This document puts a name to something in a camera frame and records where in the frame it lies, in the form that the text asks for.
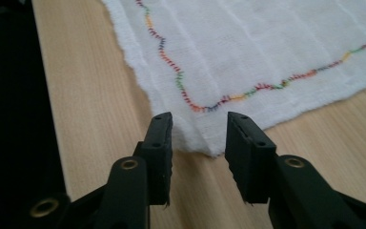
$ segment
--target colorful stitching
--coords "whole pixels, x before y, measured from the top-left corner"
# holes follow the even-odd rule
[[[312,69],[307,71],[306,73],[302,73],[302,74],[293,74],[292,76],[281,80],[281,83],[279,84],[266,84],[266,83],[258,83],[257,85],[253,86],[249,91],[247,91],[246,93],[243,94],[233,94],[233,95],[224,95],[222,96],[222,98],[219,99],[218,102],[216,102],[214,105],[212,106],[200,106],[195,104],[189,97],[189,95],[186,92],[186,89],[183,85],[183,78],[184,78],[184,72],[181,71],[180,67],[173,61],[171,60],[165,53],[165,43],[166,43],[166,38],[163,37],[162,35],[160,35],[155,28],[153,27],[153,21],[151,19],[151,10],[145,6],[142,3],[142,0],[135,0],[136,4],[143,8],[145,11],[145,24],[148,27],[148,32],[151,36],[153,36],[154,38],[159,40],[159,46],[158,46],[158,53],[159,56],[162,60],[164,60],[176,73],[176,78],[175,78],[175,83],[176,83],[176,87],[180,90],[183,99],[186,101],[186,103],[191,107],[191,109],[194,112],[214,112],[216,111],[220,106],[222,106],[224,103],[227,102],[231,102],[231,101],[241,101],[241,100],[245,100],[249,97],[251,97],[252,95],[256,94],[259,91],[262,90],[281,90],[284,89],[286,87],[288,87],[290,85],[290,82],[296,81],[298,79],[305,79],[305,78],[309,78],[309,77],[313,77],[315,75],[317,75],[320,72],[323,72],[325,70],[334,68],[342,63],[344,63],[347,59],[350,58],[350,56],[354,53],[357,52],[361,52],[363,50],[366,49],[366,44],[362,45],[360,48],[355,49],[355,50],[351,50],[348,51],[346,53],[343,54],[343,56],[341,57],[341,59],[322,66],[320,68],[317,69]]]

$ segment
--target wood grain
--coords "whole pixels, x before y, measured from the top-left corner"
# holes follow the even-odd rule
[[[68,194],[103,185],[152,114],[99,0],[33,1]],[[338,191],[366,201],[366,90],[266,131],[280,155],[310,160]],[[174,152],[172,205],[152,228],[272,228],[265,205],[240,198],[223,158]]]

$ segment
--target embroidered line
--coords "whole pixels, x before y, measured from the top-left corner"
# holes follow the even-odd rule
[[[159,54],[160,58],[166,64],[168,64],[173,69],[173,71],[175,72],[176,87],[181,92],[181,95],[182,95],[183,99],[186,101],[186,103],[190,106],[190,108],[194,112],[201,112],[201,113],[214,112],[220,106],[222,106],[225,103],[245,100],[245,99],[253,96],[257,92],[262,91],[262,90],[269,90],[270,91],[270,90],[281,90],[281,89],[287,88],[288,86],[290,86],[291,82],[293,82],[293,81],[296,81],[296,80],[299,80],[299,79],[310,78],[310,77],[313,77],[313,76],[317,75],[318,73],[321,73],[323,71],[334,68],[334,67],[344,63],[345,61],[347,61],[352,56],[352,54],[355,54],[357,52],[361,52],[361,51],[366,49],[366,44],[365,44],[365,45],[362,45],[361,47],[359,47],[358,49],[351,50],[351,51],[348,51],[348,52],[344,53],[343,56],[339,60],[337,60],[333,63],[330,63],[328,65],[324,65],[324,66],[322,66],[320,68],[317,68],[317,69],[309,70],[306,73],[293,74],[292,76],[290,76],[288,78],[282,79],[279,84],[258,83],[255,86],[253,86],[250,90],[248,90],[247,92],[245,92],[243,94],[223,95],[212,106],[200,106],[200,105],[194,103],[193,100],[189,97],[189,95],[188,95],[188,93],[187,93],[187,91],[184,87],[184,84],[183,84],[184,72],[181,71],[181,68],[172,59],[170,59],[167,56],[167,54],[165,52],[166,38],[164,36],[160,35],[156,31],[156,29],[154,28],[153,21],[151,19],[151,9],[148,8],[147,6],[145,6],[142,3],[142,1],[143,0],[135,0],[136,4],[139,7],[144,9],[145,24],[147,25],[149,34],[159,41],[158,54]]]

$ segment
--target light wood surface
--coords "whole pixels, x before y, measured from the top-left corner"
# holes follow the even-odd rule
[[[143,140],[152,113],[100,0],[34,0],[68,194],[103,185]],[[366,201],[366,90],[266,131],[280,155],[311,161],[338,191]],[[152,228],[272,228],[266,205],[245,204],[224,157],[174,152],[168,208]]]

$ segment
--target white cloth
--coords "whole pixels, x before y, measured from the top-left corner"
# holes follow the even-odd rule
[[[223,153],[228,111],[266,129],[366,88],[366,1],[103,2],[183,151]]]

